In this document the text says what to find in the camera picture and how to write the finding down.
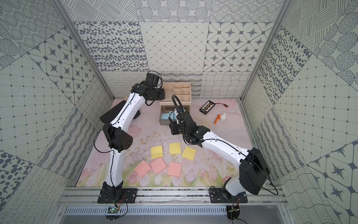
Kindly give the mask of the translucent drawer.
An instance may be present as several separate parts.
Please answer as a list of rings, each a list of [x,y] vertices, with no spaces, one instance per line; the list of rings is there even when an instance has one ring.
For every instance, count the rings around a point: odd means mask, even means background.
[[[176,123],[176,108],[173,105],[165,105],[160,107],[159,123],[162,126],[168,126],[171,122],[170,119]]]

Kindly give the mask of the blue sticky pad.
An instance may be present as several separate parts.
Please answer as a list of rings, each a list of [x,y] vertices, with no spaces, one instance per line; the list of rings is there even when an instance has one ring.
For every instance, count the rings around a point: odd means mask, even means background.
[[[163,113],[160,119],[164,123],[170,123],[170,121],[176,122],[176,115],[177,113],[175,111],[171,111],[171,112]]]

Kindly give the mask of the beige drawer organizer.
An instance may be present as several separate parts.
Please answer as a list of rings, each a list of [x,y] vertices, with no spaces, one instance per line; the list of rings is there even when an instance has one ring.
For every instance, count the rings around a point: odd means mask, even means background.
[[[180,100],[183,108],[190,112],[192,106],[192,90],[190,82],[165,82],[165,99],[159,102],[160,106],[174,107],[172,95],[176,95]]]

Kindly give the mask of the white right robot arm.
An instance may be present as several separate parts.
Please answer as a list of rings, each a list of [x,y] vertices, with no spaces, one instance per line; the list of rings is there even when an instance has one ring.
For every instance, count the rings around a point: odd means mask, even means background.
[[[177,114],[175,122],[170,119],[172,135],[181,134],[186,144],[209,149],[238,168],[239,176],[229,178],[224,183],[223,196],[235,197],[243,192],[258,195],[265,182],[270,180],[270,170],[261,151],[255,147],[251,150],[239,147],[219,137],[209,128],[198,126],[176,95],[172,95],[172,101]]]

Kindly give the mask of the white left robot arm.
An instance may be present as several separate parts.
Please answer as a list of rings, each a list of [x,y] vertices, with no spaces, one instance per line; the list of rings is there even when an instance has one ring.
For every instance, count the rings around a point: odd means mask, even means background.
[[[109,143],[111,155],[109,172],[102,185],[98,203],[117,204],[124,201],[123,170],[127,150],[133,143],[133,137],[127,132],[133,119],[140,115],[139,109],[148,101],[165,98],[165,91],[157,81],[143,81],[135,84],[127,101],[122,101],[101,117],[104,123],[102,131]]]

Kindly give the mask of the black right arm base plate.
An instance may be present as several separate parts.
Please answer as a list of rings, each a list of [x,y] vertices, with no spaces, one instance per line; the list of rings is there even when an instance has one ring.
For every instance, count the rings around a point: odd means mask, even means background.
[[[231,196],[222,188],[210,187],[208,189],[211,203],[247,203],[248,199],[245,192],[238,194],[237,196]]]

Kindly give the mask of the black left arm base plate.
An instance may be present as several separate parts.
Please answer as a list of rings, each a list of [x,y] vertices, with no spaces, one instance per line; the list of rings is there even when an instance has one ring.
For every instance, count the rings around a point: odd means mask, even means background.
[[[97,203],[110,204],[110,203],[135,203],[138,189],[114,189],[106,188],[101,189]]]

